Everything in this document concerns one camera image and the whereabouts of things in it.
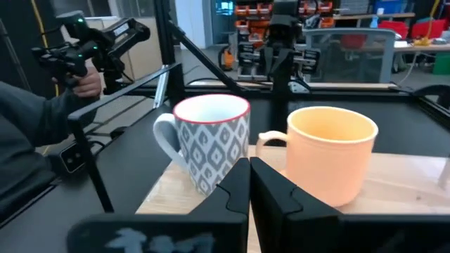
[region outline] gray patterned mug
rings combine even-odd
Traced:
[[[177,132],[180,155],[162,134],[170,123]],[[209,195],[241,157],[247,157],[250,104],[226,94],[196,96],[181,101],[173,114],[160,115],[153,133],[160,147],[191,175],[197,190]]]

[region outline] peach ceramic mug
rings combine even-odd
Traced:
[[[289,114],[288,133],[259,134],[256,155],[271,139],[285,141],[289,180],[332,207],[351,202],[361,190],[378,127],[368,117],[318,106]]]

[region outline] floor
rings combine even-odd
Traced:
[[[217,63],[217,54],[220,48],[220,46],[213,46],[203,50],[203,53],[214,63]],[[203,66],[203,64],[194,55],[192,55],[191,52],[187,50],[181,50],[179,47],[176,48],[176,60],[183,63],[185,84],[198,78],[215,78],[215,76],[205,66]],[[234,79],[237,77],[235,72],[227,72],[227,75],[233,77]],[[406,71],[399,74],[394,74],[392,75],[392,81],[399,83],[405,75]],[[414,68],[409,78],[402,83],[402,86],[410,86],[413,89],[418,89],[429,84],[448,84],[449,80],[449,76],[433,75],[418,68]],[[101,141],[102,143],[107,143],[110,141],[108,134],[112,130],[117,127],[129,126],[151,110],[152,105],[153,100],[149,98],[138,96],[121,97],[103,108],[100,108],[97,112],[94,123],[91,126],[88,126],[86,131],[97,128],[94,132],[95,136],[91,136],[91,139]],[[119,116],[111,120],[110,118],[115,115]],[[99,127],[100,124],[105,122],[107,122],[107,124]],[[64,143],[71,141],[73,141],[73,137],[69,137],[69,139]],[[42,147],[38,150],[43,152],[45,149],[46,147]],[[52,150],[53,148],[50,147],[47,152],[51,152]]]

